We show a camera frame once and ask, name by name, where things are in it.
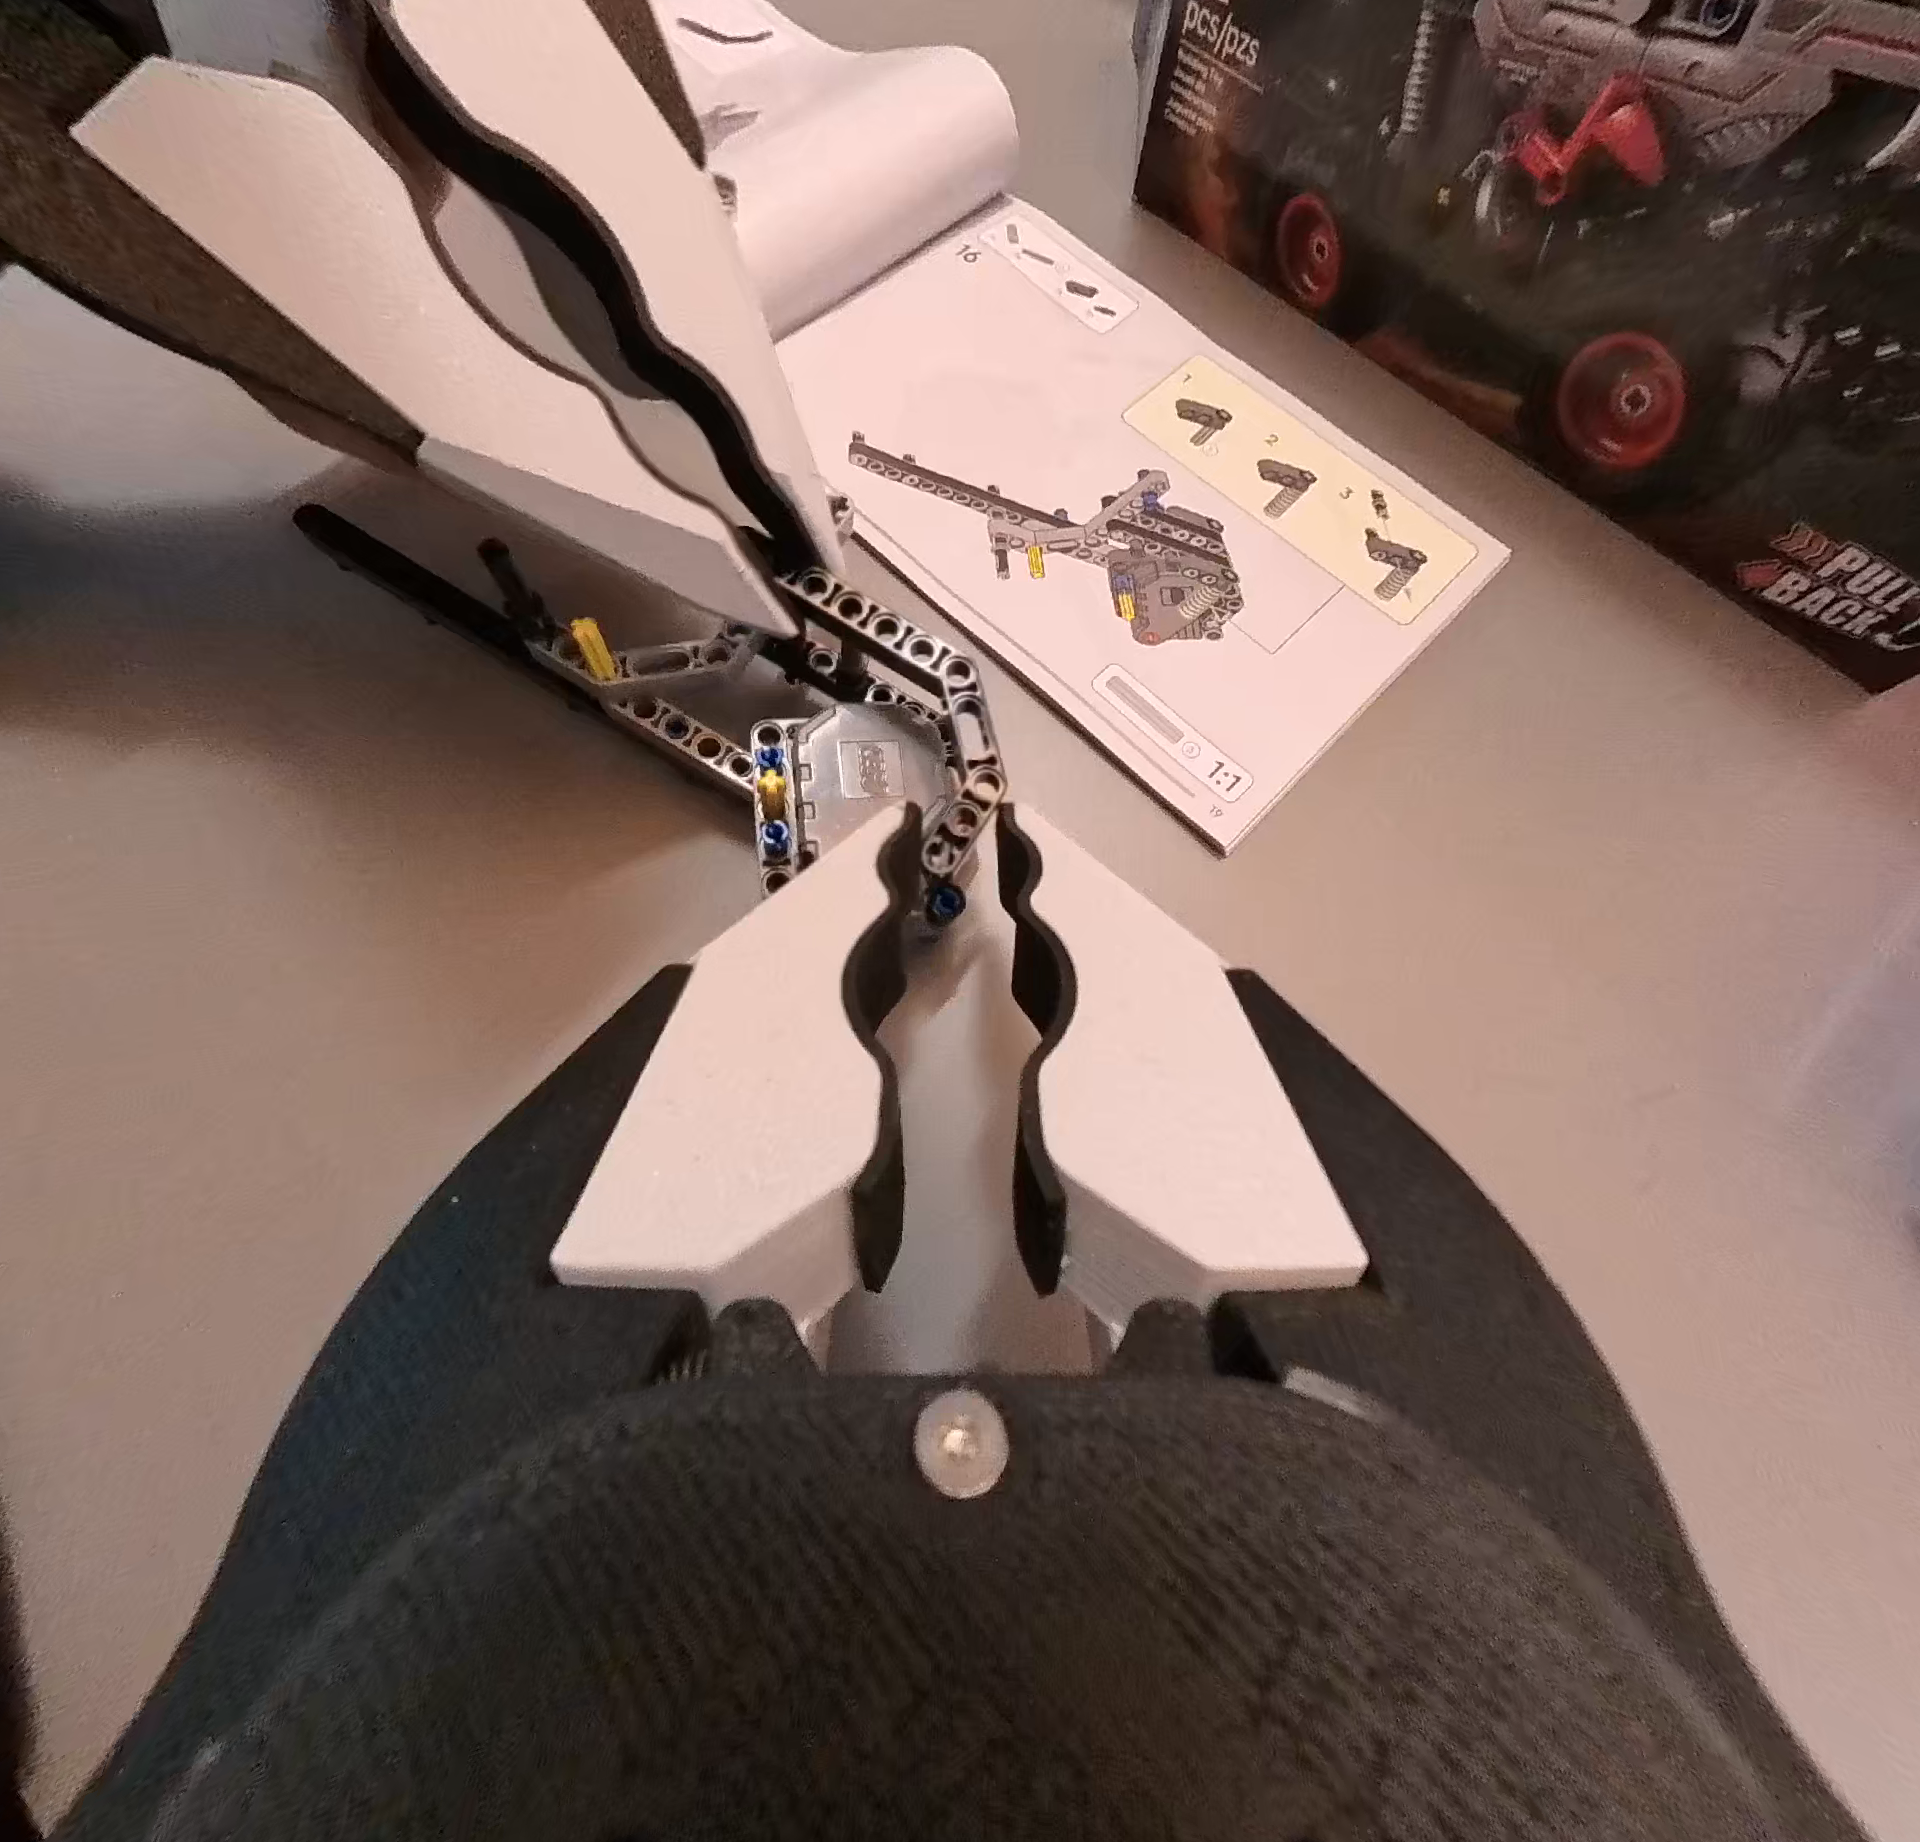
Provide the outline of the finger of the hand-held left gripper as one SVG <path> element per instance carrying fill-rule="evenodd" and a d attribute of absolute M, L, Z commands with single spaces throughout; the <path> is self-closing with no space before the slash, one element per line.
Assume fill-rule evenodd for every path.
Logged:
<path fill-rule="evenodd" d="M 404 177 L 319 93 L 149 57 L 81 147 L 420 430 L 420 469 L 734 624 L 797 625 L 722 516 L 655 475 L 604 401 L 482 320 Z"/>
<path fill-rule="evenodd" d="M 436 100 L 422 138 L 583 274 L 622 359 L 707 440 L 774 569 L 834 569 L 828 489 L 734 218 L 589 0 L 385 0 L 378 17 Z"/>

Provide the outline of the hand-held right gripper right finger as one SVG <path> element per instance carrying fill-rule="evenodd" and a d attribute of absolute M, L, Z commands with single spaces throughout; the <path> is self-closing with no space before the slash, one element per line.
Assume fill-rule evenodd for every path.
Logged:
<path fill-rule="evenodd" d="M 996 818 L 1020 1069 L 1014 1218 L 1106 1350 L 1138 1311 L 1354 1288 L 1370 1255 L 1230 965 L 1036 810 Z"/>

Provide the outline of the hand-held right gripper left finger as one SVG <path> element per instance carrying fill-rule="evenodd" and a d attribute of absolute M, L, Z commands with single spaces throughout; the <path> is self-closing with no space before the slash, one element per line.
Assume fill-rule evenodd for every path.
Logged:
<path fill-rule="evenodd" d="M 881 1025 L 906 989 L 916 804 L 707 942 L 551 1248 L 572 1288 L 784 1311 L 822 1350 L 900 1257 L 900 1074 Z"/>

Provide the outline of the grey toy brick assembly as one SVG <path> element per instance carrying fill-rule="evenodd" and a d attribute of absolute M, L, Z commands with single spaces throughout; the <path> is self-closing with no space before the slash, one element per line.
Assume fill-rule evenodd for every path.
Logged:
<path fill-rule="evenodd" d="M 618 648 L 596 620 L 547 607 L 501 539 L 479 546 L 489 605 L 319 503 L 295 523 L 341 569 L 746 804 L 765 896 L 910 805 L 918 920 L 941 934 L 970 908 L 1010 791 L 980 669 L 840 575 L 776 572 L 791 635 L 730 621 Z"/>

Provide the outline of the black bent toy beam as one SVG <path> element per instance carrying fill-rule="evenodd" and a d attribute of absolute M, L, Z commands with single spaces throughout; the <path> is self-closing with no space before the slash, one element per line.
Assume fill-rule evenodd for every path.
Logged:
<path fill-rule="evenodd" d="M 926 894 L 965 894 L 1010 799 L 980 667 L 826 567 L 778 575 L 776 595 L 797 629 L 768 653 L 826 700 L 807 724 L 784 726 L 795 859 L 823 855 L 855 816 L 904 799 L 920 808 Z"/>

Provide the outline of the open instruction booklet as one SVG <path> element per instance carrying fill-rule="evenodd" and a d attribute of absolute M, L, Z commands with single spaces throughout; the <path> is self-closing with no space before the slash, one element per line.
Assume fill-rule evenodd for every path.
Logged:
<path fill-rule="evenodd" d="M 855 537 L 1237 851 L 1509 546 L 1014 198 L 982 53 L 650 2 Z"/>

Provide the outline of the dark toy truck box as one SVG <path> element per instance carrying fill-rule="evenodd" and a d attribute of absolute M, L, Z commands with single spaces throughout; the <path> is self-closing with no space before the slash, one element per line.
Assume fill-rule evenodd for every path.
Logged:
<path fill-rule="evenodd" d="M 1136 202 L 1881 694 L 1918 0 L 1141 0 Z"/>

